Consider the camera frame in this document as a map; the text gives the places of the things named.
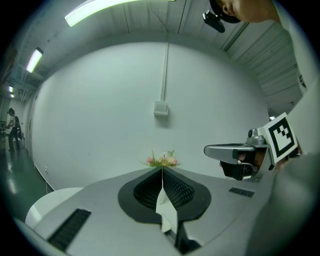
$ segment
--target black pants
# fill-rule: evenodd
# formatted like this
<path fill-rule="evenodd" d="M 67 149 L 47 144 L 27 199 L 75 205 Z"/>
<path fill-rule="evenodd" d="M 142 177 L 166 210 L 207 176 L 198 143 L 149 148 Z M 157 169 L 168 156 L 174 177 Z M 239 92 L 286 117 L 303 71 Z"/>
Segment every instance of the black pants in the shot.
<path fill-rule="evenodd" d="M 9 148 L 10 148 L 10 150 L 14 150 L 14 143 L 12 141 L 13 137 L 15 138 L 16 149 L 19 150 L 20 144 L 18 141 L 18 128 L 17 127 L 13 127 L 10 134 L 9 134 Z"/>

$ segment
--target fluorescent light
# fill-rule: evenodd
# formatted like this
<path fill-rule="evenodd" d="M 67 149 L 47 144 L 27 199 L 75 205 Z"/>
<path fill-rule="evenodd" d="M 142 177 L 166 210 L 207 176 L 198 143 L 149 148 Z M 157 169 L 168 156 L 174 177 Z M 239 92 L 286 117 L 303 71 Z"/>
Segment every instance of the fluorescent light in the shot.
<path fill-rule="evenodd" d="M 28 66 L 26 67 L 27 71 L 29 71 L 30 73 L 34 71 L 38 61 L 42 57 L 42 54 L 44 54 L 44 52 L 39 47 L 37 47 L 31 56 Z"/>
<path fill-rule="evenodd" d="M 105 8 L 133 1 L 141 0 L 87 0 L 64 18 L 68 25 L 72 27 L 79 21 Z"/>

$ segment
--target electrical box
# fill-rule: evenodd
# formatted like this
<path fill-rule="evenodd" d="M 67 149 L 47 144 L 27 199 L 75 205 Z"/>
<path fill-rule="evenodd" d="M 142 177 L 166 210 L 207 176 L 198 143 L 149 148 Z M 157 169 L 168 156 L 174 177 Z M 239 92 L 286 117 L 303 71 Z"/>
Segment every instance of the electrical box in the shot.
<path fill-rule="evenodd" d="M 169 104 L 164 101 L 156 101 L 154 103 L 153 114 L 155 116 L 167 117 L 169 114 Z"/>

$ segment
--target hair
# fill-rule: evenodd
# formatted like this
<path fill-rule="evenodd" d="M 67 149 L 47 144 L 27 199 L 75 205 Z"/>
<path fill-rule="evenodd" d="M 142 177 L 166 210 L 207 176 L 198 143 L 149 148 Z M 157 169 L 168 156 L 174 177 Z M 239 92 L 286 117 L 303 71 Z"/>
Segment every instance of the hair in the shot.
<path fill-rule="evenodd" d="M 217 4 L 217 0 L 210 0 L 210 5 L 211 5 L 213 12 L 216 15 L 218 15 L 221 20 L 228 22 L 228 23 L 239 23 L 240 22 L 240 20 L 237 19 L 236 17 L 225 14 L 224 11 Z"/>
<path fill-rule="evenodd" d="M 14 111 L 14 109 L 13 109 L 13 108 L 9 108 L 8 113 L 12 113 L 12 114 L 14 115 L 14 114 L 15 114 L 15 111 Z"/>

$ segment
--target black vent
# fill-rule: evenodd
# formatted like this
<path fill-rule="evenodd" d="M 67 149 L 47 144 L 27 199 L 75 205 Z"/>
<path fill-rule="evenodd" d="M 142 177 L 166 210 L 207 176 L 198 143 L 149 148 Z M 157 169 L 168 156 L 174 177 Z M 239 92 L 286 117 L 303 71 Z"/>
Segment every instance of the black vent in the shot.
<path fill-rule="evenodd" d="M 169 171 L 163 172 L 163 189 L 177 210 L 185 206 L 195 197 L 195 189 L 172 175 Z"/>
<path fill-rule="evenodd" d="M 75 210 L 74 213 L 48 239 L 48 242 L 54 247 L 65 251 L 85 224 L 90 214 L 91 212 L 87 210 Z"/>
<path fill-rule="evenodd" d="M 248 197 L 248 198 L 252 198 L 255 194 L 255 192 L 253 192 L 253 191 L 244 190 L 244 189 L 237 188 L 237 187 L 233 187 L 229 191 L 232 193 L 241 195 L 241 196 Z"/>
<path fill-rule="evenodd" d="M 140 204 L 156 211 L 157 200 L 162 188 L 162 172 L 157 171 L 155 174 L 140 182 L 133 191 L 135 199 Z"/>

